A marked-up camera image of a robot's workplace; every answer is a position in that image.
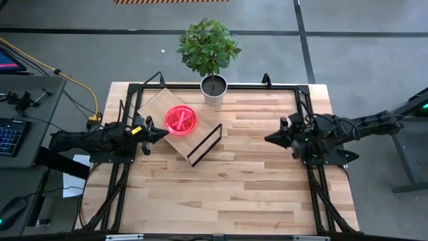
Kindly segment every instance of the keyboard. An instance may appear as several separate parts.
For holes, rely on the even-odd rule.
[[[30,122],[0,118],[0,156],[15,157],[25,138]]]

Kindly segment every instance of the red bowl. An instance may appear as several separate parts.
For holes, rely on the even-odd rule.
[[[165,128],[173,135],[187,135],[195,129],[197,121],[196,112],[192,108],[178,105],[165,115]]]

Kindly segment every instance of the gray floor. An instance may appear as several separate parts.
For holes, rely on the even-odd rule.
[[[301,0],[307,31],[428,31],[426,1]],[[228,3],[113,5],[107,0],[10,1],[0,24],[30,27],[185,29],[214,17],[234,30],[297,30],[292,0],[232,0]],[[2,33],[28,54],[89,85],[104,109],[111,81],[143,81],[161,70],[166,81],[198,81],[175,53],[176,35],[54,35]],[[222,75],[232,82],[307,83],[299,37],[239,36],[243,49]],[[427,87],[427,38],[309,37],[318,84],[327,84],[335,114],[356,117],[393,109]],[[91,96],[69,83],[67,91],[92,107]],[[63,98],[53,122],[84,130],[85,118]],[[350,164],[350,184],[360,229],[367,234],[428,239],[428,193],[394,196],[408,181],[389,137],[346,145],[360,153]],[[58,221],[47,230],[71,228],[75,200],[52,201],[46,212]]]

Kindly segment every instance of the computer mouse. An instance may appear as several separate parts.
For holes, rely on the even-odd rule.
[[[15,223],[16,219],[27,207],[25,197],[15,197],[0,210],[0,230],[6,230]]]

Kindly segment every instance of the desk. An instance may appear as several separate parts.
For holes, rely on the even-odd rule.
[[[112,83],[105,123],[116,121],[119,100],[125,102],[128,84]],[[309,87],[314,112],[331,113],[326,85]],[[144,89],[143,104],[158,91]],[[138,148],[130,168],[120,232],[316,233],[306,168],[292,159],[291,150],[263,140],[278,130],[281,116],[296,112],[293,92],[228,90],[223,104],[213,108],[205,104],[198,90],[171,91],[210,125],[220,120],[223,137],[194,168],[165,140],[152,146],[150,156]],[[163,123],[154,125],[163,128]],[[106,197],[111,168],[111,164],[101,164],[87,182],[82,206],[86,222]],[[326,166],[326,177],[332,203],[358,229],[345,173]],[[109,227],[116,204],[113,206]],[[324,206],[320,206],[327,226]]]
[[[47,149],[41,149],[41,144],[49,127],[47,123],[51,121],[54,115],[65,84],[65,80],[57,77],[0,75],[0,91],[6,93],[9,91],[15,92],[18,98],[21,98],[23,93],[28,91],[31,94],[30,99],[35,100],[43,93],[42,88],[52,93],[52,96],[45,97],[40,102],[39,107],[30,106],[25,110],[27,116],[41,119],[46,123],[40,120],[23,118],[23,120],[31,122],[31,126],[17,156],[0,156],[0,208],[3,208],[14,197],[43,191],[41,189],[44,186],[43,179],[47,168],[41,165],[34,166],[34,163],[37,161],[47,163],[47,159],[49,159],[49,155],[46,154]],[[0,102],[0,113],[2,118],[12,118],[18,115],[15,111],[15,105],[10,105],[7,102]],[[56,155],[50,159],[54,159],[54,162],[60,165],[64,164],[64,168],[67,169],[65,164],[72,161],[58,156]],[[0,236],[22,235],[29,221],[30,213],[33,212],[34,214],[34,216],[31,215],[32,218],[37,218],[42,203],[43,197],[41,195],[29,197],[25,211],[10,229],[0,231]]]
[[[35,100],[43,94],[42,88],[52,93],[52,96],[46,97],[41,101],[39,107],[30,106],[25,110],[27,116],[41,119],[47,123],[51,122],[65,85],[66,81],[58,77],[0,75],[1,91],[6,93],[8,91],[14,92],[18,95],[18,98],[21,98],[24,92],[28,91],[31,94],[30,99]],[[18,113],[15,107],[15,105],[7,102],[0,102],[0,117],[12,118],[17,116]],[[31,126],[16,157],[0,156],[0,168],[31,167],[45,139],[46,131],[49,127],[47,123],[21,117],[18,117],[18,119],[31,122]]]
[[[0,170],[0,182],[2,187],[0,188],[0,207],[4,207],[14,197],[22,197],[39,191],[46,171],[47,168],[41,166],[29,169]],[[0,237],[22,235],[36,199],[37,195],[28,197],[27,208],[10,229],[0,231]]]

